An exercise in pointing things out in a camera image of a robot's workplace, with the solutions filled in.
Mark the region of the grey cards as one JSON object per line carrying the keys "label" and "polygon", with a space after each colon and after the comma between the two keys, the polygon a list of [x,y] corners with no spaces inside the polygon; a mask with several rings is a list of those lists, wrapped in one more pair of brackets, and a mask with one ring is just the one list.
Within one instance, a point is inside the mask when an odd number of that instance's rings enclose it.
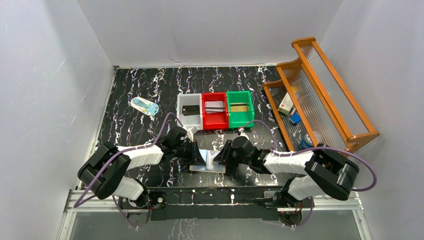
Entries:
{"label": "grey cards", "polygon": [[205,101],[204,110],[207,114],[221,113],[225,111],[223,101]]}

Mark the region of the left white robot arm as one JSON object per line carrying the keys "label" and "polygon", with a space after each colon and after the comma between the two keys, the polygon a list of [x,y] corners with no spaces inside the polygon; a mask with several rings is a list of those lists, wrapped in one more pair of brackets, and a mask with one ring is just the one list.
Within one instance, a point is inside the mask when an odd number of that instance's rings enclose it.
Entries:
{"label": "left white robot arm", "polygon": [[78,170],[77,177],[100,200],[121,197],[137,208],[144,208],[149,203],[150,191],[140,181],[126,177],[126,172],[174,158],[182,159],[183,166],[206,165],[193,139],[192,128],[175,126],[156,143],[142,146],[124,147],[106,142]]}

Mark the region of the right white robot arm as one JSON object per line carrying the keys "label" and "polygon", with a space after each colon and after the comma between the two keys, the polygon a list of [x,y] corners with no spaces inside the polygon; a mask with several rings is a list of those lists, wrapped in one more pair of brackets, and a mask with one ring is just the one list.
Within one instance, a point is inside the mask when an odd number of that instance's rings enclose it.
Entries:
{"label": "right white robot arm", "polygon": [[228,140],[213,161],[226,167],[248,165],[259,174],[296,174],[280,192],[264,192],[264,205],[295,207],[302,200],[328,195],[346,201],[353,190],[359,167],[324,144],[297,152],[259,149],[245,136]]}

